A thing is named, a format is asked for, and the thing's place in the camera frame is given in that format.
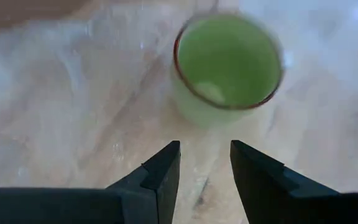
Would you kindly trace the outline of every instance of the wooden table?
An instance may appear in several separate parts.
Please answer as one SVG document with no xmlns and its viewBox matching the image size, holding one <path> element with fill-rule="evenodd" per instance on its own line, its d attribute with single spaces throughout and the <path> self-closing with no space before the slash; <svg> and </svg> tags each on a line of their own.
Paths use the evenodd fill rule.
<svg viewBox="0 0 358 224">
<path fill-rule="evenodd" d="M 95 1 L 69 19 L 87 21 L 101 7 L 129 13 L 134 6 L 150 26 L 145 30 L 153 29 L 142 55 L 111 55 L 84 41 L 76 49 L 89 62 L 83 82 L 59 76 L 58 62 L 40 63 L 26 68 L 32 78 L 5 89 L 0 186 L 105 187 L 179 139 L 174 223 L 247 223 L 229 162 L 230 140 L 239 139 L 338 191 L 358 191 L 358 1 Z M 212 7 L 235 8 L 265 23 L 282 43 L 287 70 L 276 97 L 255 113 L 201 129 L 177 113 L 168 74 L 181 23 Z M 109 28 L 101 18 L 94 24 Z M 142 35 L 141 27 L 131 34 Z M 95 38 L 106 43 L 108 37 Z"/>
</svg>

